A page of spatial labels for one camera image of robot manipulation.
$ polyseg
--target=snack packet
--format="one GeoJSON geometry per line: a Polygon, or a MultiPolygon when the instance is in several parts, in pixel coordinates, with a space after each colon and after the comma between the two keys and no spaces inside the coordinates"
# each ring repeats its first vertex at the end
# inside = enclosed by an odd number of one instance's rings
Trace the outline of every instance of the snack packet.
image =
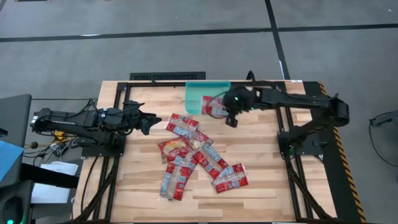
{"type": "Polygon", "coordinates": [[[193,157],[205,168],[213,179],[216,179],[228,167],[224,159],[211,146],[206,149],[200,148],[193,157]]]}
{"type": "Polygon", "coordinates": [[[169,162],[160,188],[160,196],[169,200],[181,200],[185,184],[191,174],[192,170],[189,167],[169,162]]]}
{"type": "Polygon", "coordinates": [[[180,136],[188,136],[189,138],[192,138],[193,133],[198,128],[198,125],[198,121],[173,113],[166,125],[166,130],[180,136]]]}
{"type": "Polygon", "coordinates": [[[211,184],[217,193],[221,193],[245,186],[249,183],[244,166],[242,164],[236,164],[224,169],[218,178],[213,180],[211,184]]]}
{"type": "Polygon", "coordinates": [[[193,171],[198,164],[198,161],[193,157],[195,153],[195,151],[189,151],[185,158],[176,156],[173,163],[178,166],[188,167],[193,171]]]}
{"type": "Polygon", "coordinates": [[[225,117],[228,112],[224,110],[223,99],[217,97],[213,99],[212,96],[203,96],[201,100],[201,113],[210,113],[213,116],[225,117]]]}
{"type": "Polygon", "coordinates": [[[190,142],[191,142],[191,148],[194,151],[197,151],[200,148],[206,149],[207,147],[211,146],[214,141],[211,138],[209,138],[207,135],[197,130],[195,131],[195,134],[193,134],[193,137],[191,138],[190,142]]]}
{"type": "Polygon", "coordinates": [[[157,146],[160,149],[163,164],[174,161],[176,157],[183,159],[191,151],[189,138],[186,136],[162,142],[157,146]]]}

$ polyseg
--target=blue object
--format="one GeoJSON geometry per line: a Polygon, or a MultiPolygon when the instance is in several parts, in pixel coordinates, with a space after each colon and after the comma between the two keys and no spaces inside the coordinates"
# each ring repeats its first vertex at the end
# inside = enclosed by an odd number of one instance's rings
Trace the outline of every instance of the blue object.
{"type": "Polygon", "coordinates": [[[19,146],[0,141],[0,181],[23,152],[19,146]]]}
{"type": "Polygon", "coordinates": [[[185,84],[185,109],[188,114],[201,114],[203,96],[216,96],[228,91],[229,81],[187,81],[185,84]]]}

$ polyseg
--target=wooden tabletop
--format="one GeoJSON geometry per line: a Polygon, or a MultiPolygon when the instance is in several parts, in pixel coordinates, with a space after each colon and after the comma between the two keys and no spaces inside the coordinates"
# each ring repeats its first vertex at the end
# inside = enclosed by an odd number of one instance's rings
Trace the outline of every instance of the wooden tabletop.
{"type": "MultiPolygon", "coordinates": [[[[112,107],[117,82],[105,81],[98,99],[98,108],[112,107]]],[[[289,93],[304,94],[303,83],[286,81],[289,93]]],[[[120,159],[111,222],[271,222],[294,221],[285,163],[279,154],[276,134],[279,130],[275,110],[254,110],[237,117],[237,128],[224,120],[199,115],[199,130],[212,138],[214,148],[228,164],[243,163],[249,185],[216,194],[208,174],[199,165],[188,180],[182,201],[159,197],[166,164],[161,163],[158,143],[176,138],[165,130],[171,113],[185,115],[185,87],[133,87],[130,99],[145,103],[141,110],[156,113],[163,119],[144,136],[133,131],[127,137],[124,155],[120,159]]],[[[287,120],[282,110],[285,128],[287,120]]],[[[292,108],[296,125],[311,120],[309,110],[292,108]]],[[[83,163],[76,192],[73,214],[80,214],[81,195],[94,158],[83,163]]],[[[314,156],[302,156],[309,191],[329,215],[335,217],[328,181],[323,164],[314,156]]],[[[97,191],[103,158],[94,166],[88,181],[84,207],[97,191]]],[[[301,214],[305,216],[302,194],[297,189],[301,214]]],[[[104,217],[106,192],[100,218],[104,217]]]]}

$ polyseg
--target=teal plastic bin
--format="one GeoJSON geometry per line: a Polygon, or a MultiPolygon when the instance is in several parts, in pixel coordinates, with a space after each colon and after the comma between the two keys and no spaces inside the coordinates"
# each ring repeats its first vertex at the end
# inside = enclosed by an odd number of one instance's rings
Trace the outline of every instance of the teal plastic bin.
{"type": "Polygon", "coordinates": [[[188,114],[201,114],[203,96],[216,96],[231,87],[229,81],[187,81],[185,84],[185,109],[188,114]]]}

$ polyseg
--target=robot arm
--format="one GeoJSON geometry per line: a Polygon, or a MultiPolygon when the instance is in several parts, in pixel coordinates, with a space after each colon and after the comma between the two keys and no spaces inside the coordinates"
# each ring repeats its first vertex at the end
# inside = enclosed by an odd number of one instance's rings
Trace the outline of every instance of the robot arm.
{"type": "Polygon", "coordinates": [[[150,127],[162,120],[156,114],[139,110],[143,104],[129,101],[125,105],[124,111],[117,108],[95,108],[77,113],[43,108],[34,113],[30,126],[37,133],[58,130],[92,139],[100,146],[110,146],[117,136],[131,134],[133,129],[140,129],[148,135],[150,127]]]}
{"type": "Polygon", "coordinates": [[[223,104],[228,112],[226,124],[236,127],[238,121],[236,115],[243,111],[255,109],[269,110],[279,107],[293,107],[315,109],[322,111],[322,115],[313,118],[303,126],[294,126],[289,132],[281,133],[283,138],[293,147],[302,147],[305,138],[317,131],[331,126],[344,126],[349,123],[348,105],[337,98],[321,95],[310,96],[300,94],[288,94],[271,88],[253,88],[251,91],[243,86],[232,88],[226,92],[223,104]]]}

